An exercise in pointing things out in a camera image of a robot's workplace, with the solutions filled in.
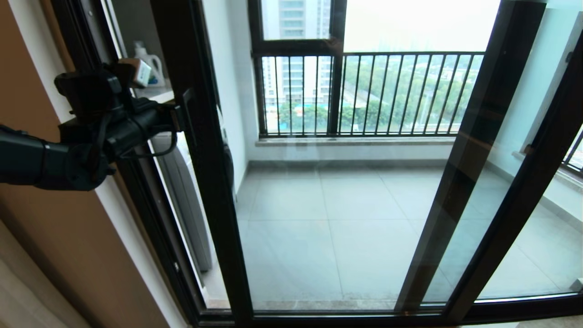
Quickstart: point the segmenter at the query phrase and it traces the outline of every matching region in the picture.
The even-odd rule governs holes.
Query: laundry detergent bottle
[[[144,47],[144,42],[135,41],[134,47],[135,58],[143,60],[146,64],[148,64],[148,66],[152,67],[148,86],[166,86],[166,80],[164,79],[164,74],[162,73],[162,61],[160,60],[160,57],[148,54],[146,52],[146,48]]]

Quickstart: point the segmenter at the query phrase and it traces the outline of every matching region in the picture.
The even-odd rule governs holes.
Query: high-rise building
[[[327,39],[331,0],[262,0],[265,40]],[[331,57],[269,57],[263,59],[265,105],[328,106]]]

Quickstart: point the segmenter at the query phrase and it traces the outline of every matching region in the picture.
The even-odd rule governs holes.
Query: robotic arm
[[[55,85],[76,117],[59,125],[59,143],[0,125],[0,183],[93,190],[115,173],[109,166],[115,161],[170,153],[176,133],[183,130],[180,107],[134,98],[129,87],[138,80],[136,71],[141,73],[131,64],[117,63],[90,73],[57,76]],[[128,154],[165,131],[172,132],[168,150]]]

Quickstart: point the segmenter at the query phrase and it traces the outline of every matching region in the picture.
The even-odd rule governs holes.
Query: beige wall
[[[58,141],[58,117],[7,1],[0,31],[0,123]],[[0,219],[92,326],[168,327],[95,192],[2,184]]]

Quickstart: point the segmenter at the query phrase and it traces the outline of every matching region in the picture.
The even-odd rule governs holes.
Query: glass door
[[[151,0],[132,30],[117,2],[101,27],[152,37],[184,110],[192,176],[168,156],[120,166],[172,198],[149,234],[193,325],[508,320],[522,301],[495,298],[568,291],[561,314],[578,311],[581,8]]]

